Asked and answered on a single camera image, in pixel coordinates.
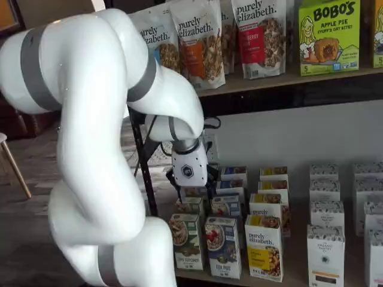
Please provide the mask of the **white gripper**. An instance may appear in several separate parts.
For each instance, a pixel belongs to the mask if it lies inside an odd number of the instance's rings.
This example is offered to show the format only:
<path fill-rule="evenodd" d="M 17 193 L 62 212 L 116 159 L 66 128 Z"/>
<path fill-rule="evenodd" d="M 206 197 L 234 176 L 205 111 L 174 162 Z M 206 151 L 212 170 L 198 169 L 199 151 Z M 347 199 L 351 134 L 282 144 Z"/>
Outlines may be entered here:
<path fill-rule="evenodd" d="M 208 198 L 208 206 L 216 194 L 216 183 L 220 172 L 218 166 L 209 165 L 204 144 L 199 142 L 188 151 L 172 150 L 172 165 L 166 172 L 170 184 L 181 199 L 181 187 L 204 187 Z"/>

